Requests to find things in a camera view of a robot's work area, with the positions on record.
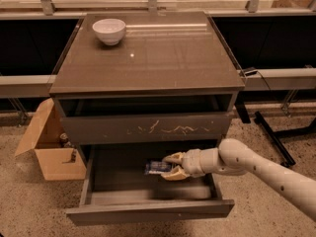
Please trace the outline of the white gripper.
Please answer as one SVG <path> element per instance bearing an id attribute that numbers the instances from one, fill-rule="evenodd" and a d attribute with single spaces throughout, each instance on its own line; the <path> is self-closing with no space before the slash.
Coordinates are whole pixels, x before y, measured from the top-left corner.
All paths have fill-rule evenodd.
<path id="1" fill-rule="evenodd" d="M 178 164 L 181 166 L 176 166 L 170 172 L 163 173 L 161 175 L 167 181 L 181 181 L 186 179 L 188 176 L 197 178 L 204 176 L 204 171 L 202 170 L 200 164 L 200 150 L 192 149 L 188 152 L 177 152 L 162 159 L 163 162 Z"/>

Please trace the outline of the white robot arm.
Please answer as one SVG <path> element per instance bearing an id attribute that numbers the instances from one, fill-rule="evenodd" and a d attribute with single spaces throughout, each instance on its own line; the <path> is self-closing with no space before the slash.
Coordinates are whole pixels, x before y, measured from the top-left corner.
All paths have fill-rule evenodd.
<path id="1" fill-rule="evenodd" d="M 162 174 L 167 181 L 206 174 L 252 173 L 305 215 L 316 220 L 316 181 L 260 156 L 237 139 L 223 139 L 215 148 L 177 152 L 164 157 L 163 162 L 173 165 L 170 172 Z"/>

